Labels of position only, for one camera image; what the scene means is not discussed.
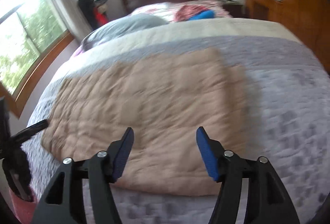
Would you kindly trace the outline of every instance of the blue gripper pad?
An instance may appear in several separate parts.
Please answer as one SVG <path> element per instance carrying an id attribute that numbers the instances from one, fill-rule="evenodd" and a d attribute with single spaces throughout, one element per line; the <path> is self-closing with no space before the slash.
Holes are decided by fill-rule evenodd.
<path id="1" fill-rule="evenodd" d="M 220 175 L 218 172 L 218 160 L 214 156 L 211 147 L 208 143 L 209 137 L 205 133 L 204 129 L 199 127 L 196 132 L 196 141 L 201 152 L 207 173 L 214 181 L 218 181 Z"/>
<path id="2" fill-rule="evenodd" d="M 128 133 L 124 134 L 122 145 L 118 150 L 118 153 L 113 161 L 112 177 L 115 181 L 117 181 L 117 179 L 123 175 L 123 171 L 125 169 L 125 165 L 127 163 L 127 159 L 129 153 L 131 152 L 133 143 L 134 143 L 134 132 L 133 129 L 130 128 L 128 130 Z"/>

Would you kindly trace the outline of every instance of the black metal tool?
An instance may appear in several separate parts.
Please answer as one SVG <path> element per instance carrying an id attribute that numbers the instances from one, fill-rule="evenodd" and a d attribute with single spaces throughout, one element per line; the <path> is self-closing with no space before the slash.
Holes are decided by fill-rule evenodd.
<path id="1" fill-rule="evenodd" d="M 0 98 L 0 160 L 8 185 L 21 199 L 31 201 L 31 173 L 22 143 L 48 127 L 47 120 L 38 122 L 14 136 L 10 135 L 9 115 L 4 98 Z"/>
<path id="2" fill-rule="evenodd" d="M 222 182 L 210 224 L 234 224 L 242 188 L 249 179 L 244 224 L 299 224 L 298 215 L 281 179 L 266 157 L 257 161 L 240 158 L 199 127 L 196 140 L 210 177 Z"/>
<path id="3" fill-rule="evenodd" d="M 123 174 L 134 142 L 128 128 L 119 141 L 91 159 L 75 162 L 65 158 L 44 191 L 35 210 L 32 224 L 85 224 L 82 179 L 89 179 L 90 197 L 96 224 L 121 224 L 109 183 Z"/>

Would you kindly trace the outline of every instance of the window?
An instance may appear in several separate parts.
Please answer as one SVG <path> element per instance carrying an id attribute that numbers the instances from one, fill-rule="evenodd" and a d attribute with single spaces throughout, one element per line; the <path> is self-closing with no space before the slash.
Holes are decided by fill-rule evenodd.
<path id="1" fill-rule="evenodd" d="M 22 94 L 27 101 L 31 93 L 23 93 L 24 85 L 68 34 L 51 0 L 0 0 L 0 81 L 8 96 L 17 101 Z M 24 105 L 19 104 L 16 115 Z"/>

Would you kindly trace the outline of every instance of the curtain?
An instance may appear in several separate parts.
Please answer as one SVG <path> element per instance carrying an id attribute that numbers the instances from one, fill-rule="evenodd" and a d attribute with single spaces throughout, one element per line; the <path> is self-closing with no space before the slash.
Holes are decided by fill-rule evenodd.
<path id="1" fill-rule="evenodd" d="M 53 0 L 71 34 L 81 42 L 92 29 L 73 0 Z"/>

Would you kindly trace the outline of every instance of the blanket fold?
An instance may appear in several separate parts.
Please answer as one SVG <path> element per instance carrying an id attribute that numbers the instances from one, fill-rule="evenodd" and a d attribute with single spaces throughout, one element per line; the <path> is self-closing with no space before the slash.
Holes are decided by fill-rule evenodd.
<path id="1" fill-rule="evenodd" d="M 158 54 L 65 79 L 42 146 L 75 161 L 106 150 L 132 127 L 135 142 L 117 186 L 161 194 L 217 195 L 196 144 L 204 126 L 212 139 L 245 148 L 244 70 L 226 67 L 218 50 Z"/>

